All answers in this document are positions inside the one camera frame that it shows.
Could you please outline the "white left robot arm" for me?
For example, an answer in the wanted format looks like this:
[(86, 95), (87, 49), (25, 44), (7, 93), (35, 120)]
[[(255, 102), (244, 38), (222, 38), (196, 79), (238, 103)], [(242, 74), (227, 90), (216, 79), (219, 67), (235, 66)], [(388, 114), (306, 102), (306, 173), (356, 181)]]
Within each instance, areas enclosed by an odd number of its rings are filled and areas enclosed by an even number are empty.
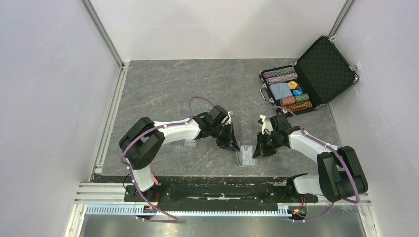
[(162, 145), (207, 137), (215, 138), (220, 148), (240, 151), (231, 116), (220, 105), (179, 121), (156, 122), (142, 117), (118, 142), (122, 162), (130, 169), (137, 196), (143, 201), (150, 201), (155, 196), (150, 164)]

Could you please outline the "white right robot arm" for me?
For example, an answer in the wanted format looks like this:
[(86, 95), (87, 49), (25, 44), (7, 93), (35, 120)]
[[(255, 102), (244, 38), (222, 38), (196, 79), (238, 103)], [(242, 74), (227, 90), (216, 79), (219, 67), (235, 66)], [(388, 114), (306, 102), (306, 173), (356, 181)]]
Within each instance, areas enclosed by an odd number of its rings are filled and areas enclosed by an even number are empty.
[(326, 143), (300, 126), (291, 126), (284, 114), (267, 118), (260, 115), (261, 132), (253, 158), (268, 157), (278, 148), (287, 147), (310, 158), (317, 165), (317, 174), (291, 177), (285, 188), (286, 197), (299, 201), (305, 194), (323, 196), (329, 202), (360, 201), (369, 185), (355, 150)]

